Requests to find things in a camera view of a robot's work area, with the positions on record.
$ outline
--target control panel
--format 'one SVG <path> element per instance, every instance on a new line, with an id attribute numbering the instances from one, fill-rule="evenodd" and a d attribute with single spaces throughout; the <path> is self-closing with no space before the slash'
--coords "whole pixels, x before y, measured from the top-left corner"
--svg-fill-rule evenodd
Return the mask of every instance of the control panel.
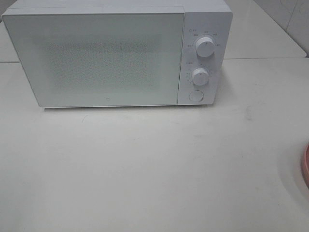
<path id="1" fill-rule="evenodd" d="M 231 12 L 185 13 L 178 105 L 214 102 L 231 20 Z"/>

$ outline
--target pink bowl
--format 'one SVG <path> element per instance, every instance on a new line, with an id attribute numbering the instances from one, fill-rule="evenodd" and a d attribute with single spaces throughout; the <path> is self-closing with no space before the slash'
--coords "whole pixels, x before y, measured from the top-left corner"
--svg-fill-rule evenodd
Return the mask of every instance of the pink bowl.
<path id="1" fill-rule="evenodd" d="M 305 154 L 301 163 L 301 169 L 305 182 L 309 188 L 309 144 L 306 147 Z"/>

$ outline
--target power level knob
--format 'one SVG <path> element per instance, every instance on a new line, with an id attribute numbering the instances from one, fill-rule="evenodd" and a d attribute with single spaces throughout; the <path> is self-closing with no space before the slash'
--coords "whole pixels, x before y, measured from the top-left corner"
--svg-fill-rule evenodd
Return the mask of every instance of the power level knob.
<path id="1" fill-rule="evenodd" d="M 200 57 L 211 56 L 214 53 L 214 47 L 215 47 L 214 44 L 215 44 L 214 40 L 209 36 L 200 38 L 195 44 L 197 54 Z"/>
<path id="2" fill-rule="evenodd" d="M 192 72 L 192 81 L 196 86 L 203 86 L 209 81 L 209 72 L 206 69 L 195 69 Z"/>

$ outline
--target microwave oven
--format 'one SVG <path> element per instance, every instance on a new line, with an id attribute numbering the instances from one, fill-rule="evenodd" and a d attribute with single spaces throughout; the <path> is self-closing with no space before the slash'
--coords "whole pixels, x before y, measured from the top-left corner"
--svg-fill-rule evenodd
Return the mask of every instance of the microwave oven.
<path id="1" fill-rule="evenodd" d="M 17 0 L 3 22 L 41 107 L 212 104 L 223 0 Z"/>

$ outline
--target white table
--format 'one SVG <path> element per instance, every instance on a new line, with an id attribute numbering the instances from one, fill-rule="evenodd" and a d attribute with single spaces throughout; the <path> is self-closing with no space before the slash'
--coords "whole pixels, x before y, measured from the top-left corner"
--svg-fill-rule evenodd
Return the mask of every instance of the white table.
<path id="1" fill-rule="evenodd" d="M 0 64 L 0 231 L 307 232 L 308 73 L 225 60 L 210 107 L 43 110 Z"/>
<path id="2" fill-rule="evenodd" d="M 226 0 L 234 13 L 225 59 L 305 57 L 306 53 L 253 0 Z M 0 62 L 18 62 L 0 23 Z"/>

